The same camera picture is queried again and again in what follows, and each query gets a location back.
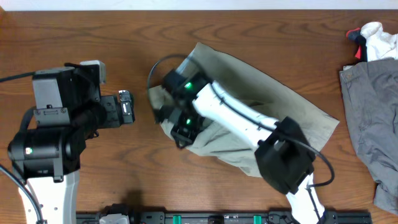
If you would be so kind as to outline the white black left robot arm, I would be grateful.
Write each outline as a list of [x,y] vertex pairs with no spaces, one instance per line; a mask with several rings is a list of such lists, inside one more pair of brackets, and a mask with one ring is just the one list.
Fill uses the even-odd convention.
[[7,152],[27,223],[76,223],[80,156],[99,129],[132,124],[129,91],[101,94],[106,69],[98,60],[31,72],[35,106]]

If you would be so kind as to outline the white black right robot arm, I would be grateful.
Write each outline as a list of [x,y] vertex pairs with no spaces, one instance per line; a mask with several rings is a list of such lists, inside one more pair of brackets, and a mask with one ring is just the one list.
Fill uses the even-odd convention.
[[173,124],[170,133],[178,148],[193,145],[205,119],[220,123],[254,151],[261,177],[287,197],[296,222],[325,222],[325,208],[313,181],[313,162],[324,157],[309,144],[296,121],[258,113],[203,72],[185,77],[171,70],[163,77],[162,88],[173,103],[157,111],[157,120]]

